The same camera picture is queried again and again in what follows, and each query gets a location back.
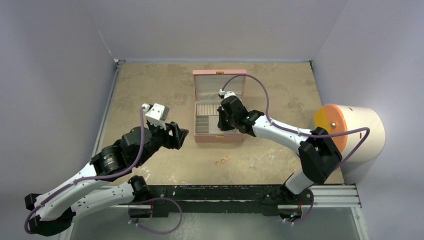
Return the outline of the pink jewelry box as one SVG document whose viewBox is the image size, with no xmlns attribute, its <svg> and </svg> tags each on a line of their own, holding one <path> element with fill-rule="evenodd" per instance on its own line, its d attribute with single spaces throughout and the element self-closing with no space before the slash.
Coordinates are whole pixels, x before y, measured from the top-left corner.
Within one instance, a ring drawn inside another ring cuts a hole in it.
<svg viewBox="0 0 424 240">
<path fill-rule="evenodd" d="M 242 143 L 245 135 L 236 129 L 222 131 L 218 128 L 221 98 L 219 90 L 232 79 L 225 87 L 225 91 L 234 93 L 240 100 L 243 99 L 247 73 L 245 69 L 203 69 L 194 70 L 194 141 L 203 143 Z"/>
</svg>

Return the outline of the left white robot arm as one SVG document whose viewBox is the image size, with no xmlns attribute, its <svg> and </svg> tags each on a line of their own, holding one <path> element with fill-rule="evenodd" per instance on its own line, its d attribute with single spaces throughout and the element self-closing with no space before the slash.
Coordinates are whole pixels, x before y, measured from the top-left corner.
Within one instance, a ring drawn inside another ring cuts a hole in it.
<svg viewBox="0 0 424 240">
<path fill-rule="evenodd" d="M 55 189 L 44 194 L 28 194 L 24 198 L 25 207 L 30 211 L 24 222 L 25 232 L 50 237 L 103 208 L 154 201 L 145 179 L 137 175 L 115 188 L 92 193 L 130 174 L 161 147 L 179 150 L 189 134 L 189 130 L 179 128 L 173 121 L 164 128 L 152 123 L 147 125 L 134 127 L 114 144 L 103 148 L 82 170 Z"/>
</svg>

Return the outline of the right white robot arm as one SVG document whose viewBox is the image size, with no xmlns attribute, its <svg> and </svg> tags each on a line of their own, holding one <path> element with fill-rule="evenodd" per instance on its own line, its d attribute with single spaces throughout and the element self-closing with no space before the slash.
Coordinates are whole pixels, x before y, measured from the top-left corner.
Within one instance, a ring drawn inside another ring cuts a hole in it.
<svg viewBox="0 0 424 240">
<path fill-rule="evenodd" d="M 282 123 L 282 130 L 273 125 L 273 120 L 258 110 L 248 111 L 235 95 L 220 102 L 218 127 L 223 130 L 238 130 L 242 134 L 259 137 L 278 143 L 294 151 L 300 159 L 301 169 L 291 175 L 282 185 L 280 196 L 288 204 L 300 198 L 301 192 L 314 184 L 323 184 L 336 166 L 342 154 L 327 131 L 322 127 L 314 130 L 296 128 Z"/>
</svg>

